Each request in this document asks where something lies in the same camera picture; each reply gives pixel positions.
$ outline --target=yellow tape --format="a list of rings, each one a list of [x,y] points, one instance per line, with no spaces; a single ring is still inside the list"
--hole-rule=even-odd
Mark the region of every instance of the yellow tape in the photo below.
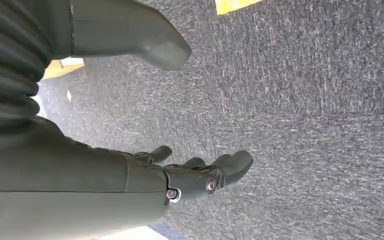
[[[215,0],[217,14],[223,15],[260,2],[261,0]]]

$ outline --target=floor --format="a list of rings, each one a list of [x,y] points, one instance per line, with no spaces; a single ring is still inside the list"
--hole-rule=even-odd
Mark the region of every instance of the floor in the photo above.
[[[384,0],[264,0],[223,16],[212,0],[147,3],[190,61],[92,58],[44,80],[64,133],[128,152],[169,145],[171,163],[250,151],[238,184],[160,221],[185,239],[384,239]]]

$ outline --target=robotic hand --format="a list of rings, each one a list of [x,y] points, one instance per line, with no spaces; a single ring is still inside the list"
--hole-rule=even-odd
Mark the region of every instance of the robotic hand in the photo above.
[[[155,167],[172,154],[168,146],[160,146],[153,152],[133,154],[138,161]],[[167,179],[167,199],[171,203],[190,200],[212,194],[230,184],[239,181],[250,169],[253,158],[247,151],[238,151],[233,155],[224,154],[211,165],[193,157],[184,164],[170,164],[162,167]]]

